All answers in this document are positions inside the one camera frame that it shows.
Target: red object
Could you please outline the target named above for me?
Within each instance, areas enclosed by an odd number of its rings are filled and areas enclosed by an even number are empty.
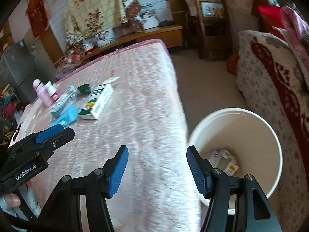
[[[281,7],[259,5],[258,9],[263,18],[266,31],[285,41],[281,33],[272,28],[274,26],[277,28],[284,29],[281,20]]]
[[[238,52],[232,54],[225,63],[227,71],[233,75],[237,75],[237,64],[239,60]]]
[[[48,19],[43,0],[29,0],[26,14],[35,38],[48,29]]]
[[[4,117],[9,117],[13,115],[13,112],[16,108],[16,105],[14,102],[9,102],[5,107],[4,107]]]

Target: white bottle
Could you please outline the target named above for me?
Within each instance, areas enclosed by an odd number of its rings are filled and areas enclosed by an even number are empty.
[[[56,102],[60,98],[61,94],[52,85],[52,82],[48,81],[45,85],[45,88],[48,91],[49,96],[52,98],[54,102]]]

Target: human hand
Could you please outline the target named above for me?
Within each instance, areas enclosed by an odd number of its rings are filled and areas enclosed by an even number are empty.
[[[31,187],[32,182],[29,180],[27,182],[27,186]],[[10,194],[4,194],[4,199],[6,203],[11,207],[11,208],[17,208],[20,206],[20,199],[16,194],[10,193]]]

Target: pink mattress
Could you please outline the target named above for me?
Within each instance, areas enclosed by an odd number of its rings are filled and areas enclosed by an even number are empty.
[[[87,175],[124,144],[128,166],[117,194],[107,200],[115,231],[196,232],[200,204],[186,161],[187,125],[164,44],[149,40],[98,58],[59,81],[58,90],[100,85],[112,72],[121,78],[112,84],[114,92],[99,120],[71,124],[75,139],[56,150],[49,167],[32,179],[40,205],[63,175]],[[47,129],[51,119],[37,100],[22,121],[16,141]],[[89,231],[83,200],[81,212],[83,229]]]

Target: wooden cabinet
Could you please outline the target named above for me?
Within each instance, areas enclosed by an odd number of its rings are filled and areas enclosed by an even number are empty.
[[[155,39],[155,38],[161,39],[167,48],[183,45],[181,30],[156,33],[156,34],[137,38],[136,41],[142,42],[145,40]]]
[[[142,42],[149,39],[161,39],[167,48],[182,46],[182,26],[180,25],[171,25],[165,27],[155,27],[151,29],[147,29],[140,33],[132,33],[125,36],[118,37],[115,41],[108,43],[100,48],[96,48],[93,52],[85,55],[81,61],[82,65],[88,62],[88,59],[103,52],[110,48],[113,48],[117,45],[129,42],[129,41],[137,41]]]

